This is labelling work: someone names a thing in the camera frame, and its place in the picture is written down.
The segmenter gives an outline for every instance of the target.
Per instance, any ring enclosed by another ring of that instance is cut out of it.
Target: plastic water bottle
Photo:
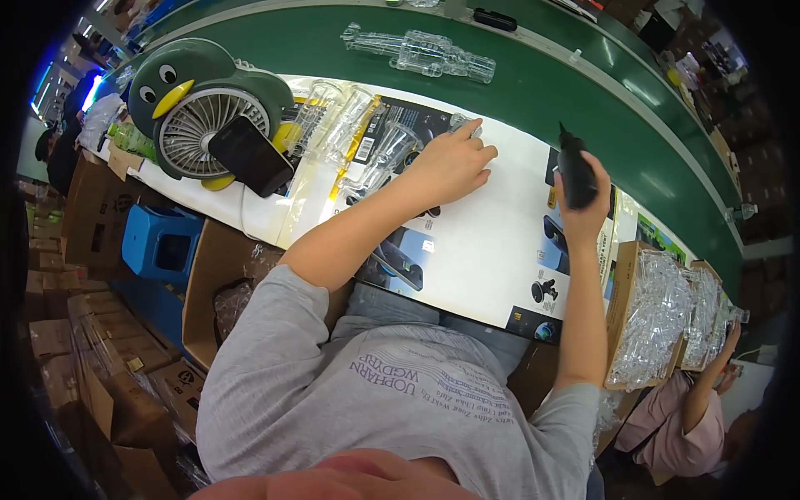
[[[741,206],[729,208],[728,211],[725,212],[725,221],[743,221],[753,217],[757,213],[758,205],[752,203],[743,203]]]
[[[108,127],[108,135],[114,138],[114,145],[119,149],[158,163],[153,139],[145,137],[133,123],[112,123]]]

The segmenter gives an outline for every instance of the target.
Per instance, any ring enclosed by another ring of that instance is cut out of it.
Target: dark hair
[[[55,128],[47,129],[42,133],[42,136],[39,137],[39,140],[36,141],[36,150],[34,153],[38,161],[47,163],[47,160],[50,159],[50,140],[53,138],[53,134],[55,134]]]
[[[114,15],[119,16],[122,14],[123,10],[128,10],[125,8],[125,5],[128,3],[128,0],[119,0],[119,2],[114,4]]]

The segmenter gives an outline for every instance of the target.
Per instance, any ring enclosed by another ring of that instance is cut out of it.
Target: smartphone
[[[400,278],[417,292],[422,290],[422,268],[395,244],[383,240],[381,245],[373,250],[372,257],[381,263],[383,270],[390,276]]]
[[[246,116],[237,116],[208,143],[211,153],[236,179],[266,198],[294,176],[294,167]]]

